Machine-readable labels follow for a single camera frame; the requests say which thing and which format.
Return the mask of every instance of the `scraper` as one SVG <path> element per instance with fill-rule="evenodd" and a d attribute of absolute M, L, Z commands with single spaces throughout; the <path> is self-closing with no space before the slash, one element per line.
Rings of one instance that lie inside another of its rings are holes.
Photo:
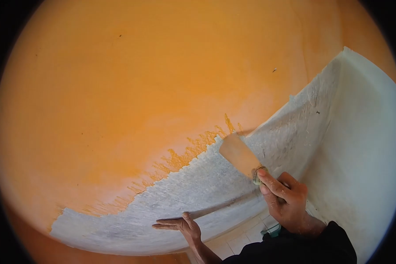
<path fill-rule="evenodd" d="M 219 153 L 256 185 L 262 183 L 258 178 L 257 170 L 263 169 L 268 173 L 268 169 L 261 165 L 254 153 L 236 133 L 224 138 Z"/>

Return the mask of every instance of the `right hand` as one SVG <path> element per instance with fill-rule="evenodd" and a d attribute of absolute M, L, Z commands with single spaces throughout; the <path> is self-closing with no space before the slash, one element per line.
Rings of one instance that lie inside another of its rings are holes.
<path fill-rule="evenodd" d="M 308 189 L 289 173 L 283 172 L 276 180 L 263 169 L 258 177 L 264 184 L 261 193 L 269 206 L 269 212 L 290 233 L 317 236 L 326 225 L 305 211 Z"/>

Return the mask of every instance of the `white plaster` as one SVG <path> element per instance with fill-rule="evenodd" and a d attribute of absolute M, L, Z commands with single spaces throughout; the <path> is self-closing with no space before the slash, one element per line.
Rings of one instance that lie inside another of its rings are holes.
<path fill-rule="evenodd" d="M 340 60 L 334 59 L 293 100 L 244 139 L 275 177 L 287 171 L 299 179 L 310 162 L 330 122 L 339 72 Z M 221 142 L 217 137 L 216 143 L 189 166 L 135 196 L 124 212 L 95 217 L 65 208 L 50 235 L 89 251 L 150 255 L 187 246 L 180 232 L 153 229 L 156 219 L 180 217 L 183 211 L 216 207 L 251 193 L 251 198 L 196 219 L 205 241 L 256 216 L 267 205 L 258 187 L 218 153 Z"/>
<path fill-rule="evenodd" d="M 345 48 L 331 123 L 302 181 L 311 213 L 346 230 L 359 263 L 396 210 L 396 84 Z"/>

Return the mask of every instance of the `black shirt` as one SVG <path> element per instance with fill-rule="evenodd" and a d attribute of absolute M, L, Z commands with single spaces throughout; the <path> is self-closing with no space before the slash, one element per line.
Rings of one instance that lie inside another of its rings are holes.
<path fill-rule="evenodd" d="M 239 255 L 223 263 L 356 263 L 356 253 L 346 232 L 335 222 L 315 239 L 282 228 L 279 236 L 264 235 L 262 242 L 244 246 Z"/>

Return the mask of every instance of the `tiled floor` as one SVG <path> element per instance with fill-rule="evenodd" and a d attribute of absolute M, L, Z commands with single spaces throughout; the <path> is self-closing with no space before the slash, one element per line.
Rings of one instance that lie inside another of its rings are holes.
<path fill-rule="evenodd" d="M 277 221 L 269 214 L 268 208 L 259 215 L 248 220 L 237 228 L 215 239 L 207 241 L 205 244 L 221 259 L 239 254 L 245 245 L 263 241 L 261 231 L 267 230 L 275 225 Z M 190 249 L 187 250 L 191 264 L 197 261 Z"/>

